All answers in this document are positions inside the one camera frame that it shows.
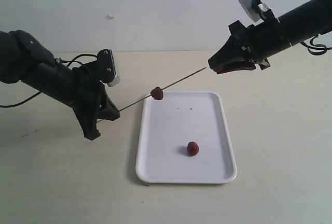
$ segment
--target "black cable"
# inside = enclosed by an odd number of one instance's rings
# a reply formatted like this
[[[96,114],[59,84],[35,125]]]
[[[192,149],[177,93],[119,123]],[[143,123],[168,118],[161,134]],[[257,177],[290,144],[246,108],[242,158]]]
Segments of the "black cable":
[[[95,57],[95,58],[97,58],[97,56],[95,54],[79,54],[78,56],[74,57],[71,61],[63,61],[63,60],[61,60],[61,61],[65,62],[65,63],[69,62],[69,64],[67,65],[67,67],[69,67],[73,62],[79,63],[79,64],[81,64],[87,70],[87,72],[91,76],[90,70],[83,63],[76,61],[80,57]],[[12,108],[12,107],[23,105],[24,103],[32,100],[34,97],[37,97],[41,93],[42,92],[35,93],[34,95],[30,96],[29,98],[25,99],[24,101],[21,101],[19,103],[13,104],[13,105],[0,105],[0,108]]]
[[[303,46],[305,46],[309,53],[312,55],[323,55],[325,54],[328,50],[332,50],[332,47],[327,47],[324,44],[314,44],[313,41],[318,38],[318,36],[314,36],[313,38],[310,39],[310,45],[306,44],[304,41],[301,42]]]

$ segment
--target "tray rim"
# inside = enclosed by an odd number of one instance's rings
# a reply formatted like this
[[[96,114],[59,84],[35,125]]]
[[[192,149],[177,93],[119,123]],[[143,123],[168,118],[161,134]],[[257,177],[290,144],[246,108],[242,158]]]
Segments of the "tray rim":
[[[218,98],[218,103],[220,105],[220,114],[222,116],[223,119],[223,125],[224,125],[224,130],[227,136],[227,144],[229,147],[229,153],[230,153],[230,157],[231,157],[231,162],[232,162],[232,166],[233,166],[233,173],[226,179],[222,179],[222,180],[212,180],[211,182],[198,182],[198,181],[187,181],[187,180],[176,180],[176,181],[151,181],[147,178],[144,178],[144,175],[142,175],[142,173],[139,170],[139,166],[138,166],[138,161],[140,160],[140,154],[141,154],[141,142],[142,142],[142,133],[143,133],[143,120],[145,118],[146,115],[146,111],[147,111],[147,104],[146,102],[149,101],[149,98],[146,98],[144,100],[144,104],[143,104],[143,111],[142,111],[142,118],[141,118],[141,127],[140,127],[140,137],[139,137],[139,143],[138,143],[138,148],[137,148],[137,155],[136,155],[136,165],[135,165],[135,171],[136,171],[136,175],[137,177],[145,182],[145,183],[149,183],[149,184],[226,184],[229,183],[231,181],[233,181],[238,173],[238,169],[236,166],[236,162],[235,162],[235,157],[234,157],[234,152],[233,152],[233,147],[232,147],[232,143],[231,143],[231,139],[230,139],[230,135],[229,135],[229,131],[228,131],[228,127],[227,127],[227,122],[226,122],[226,116],[225,116],[225,111],[224,111],[224,107],[222,104],[222,98],[220,97],[220,95],[218,95],[215,92],[212,91],[165,91],[165,93],[171,93],[171,94],[178,94],[178,93],[197,93],[197,94],[203,94],[203,93],[209,93],[212,94],[214,96],[216,96]]]

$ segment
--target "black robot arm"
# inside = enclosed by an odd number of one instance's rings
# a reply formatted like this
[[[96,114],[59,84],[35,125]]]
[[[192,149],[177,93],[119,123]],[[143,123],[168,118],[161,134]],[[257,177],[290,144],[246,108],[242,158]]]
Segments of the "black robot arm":
[[[229,25],[231,36],[225,45],[209,59],[209,66],[218,74],[239,70],[263,70],[270,67],[268,57],[311,37],[332,31],[332,0],[311,0],[276,18],[272,10],[260,0],[239,0],[240,4],[259,25],[245,27],[240,21]],[[323,54],[325,45],[305,43],[312,54]]]
[[[96,58],[96,61],[70,69],[29,33],[0,32],[0,81],[20,80],[71,107],[84,137],[90,140],[100,136],[97,119],[120,117],[102,83],[110,84],[118,79],[112,51],[101,50]]]

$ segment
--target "beige table surface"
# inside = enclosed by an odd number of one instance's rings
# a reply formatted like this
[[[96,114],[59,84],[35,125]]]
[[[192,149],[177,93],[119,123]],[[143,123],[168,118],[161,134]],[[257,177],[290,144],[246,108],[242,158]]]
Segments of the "beige table surface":
[[[213,53],[117,53],[122,80],[107,92],[122,108]],[[331,223],[332,53],[297,46],[270,62],[265,71],[206,69],[170,89],[222,97],[238,167],[222,186],[142,185],[134,168],[143,104],[99,123],[95,141],[48,96],[0,109],[0,223]],[[0,104],[34,92],[0,89]]]

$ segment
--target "white tray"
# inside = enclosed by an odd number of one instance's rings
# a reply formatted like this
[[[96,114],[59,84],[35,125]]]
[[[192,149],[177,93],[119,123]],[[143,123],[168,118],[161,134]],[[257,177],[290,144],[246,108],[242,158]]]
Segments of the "white tray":
[[[200,151],[187,155],[187,144]],[[237,168],[220,97],[212,92],[164,92],[144,101],[136,173],[147,183],[224,184]]]

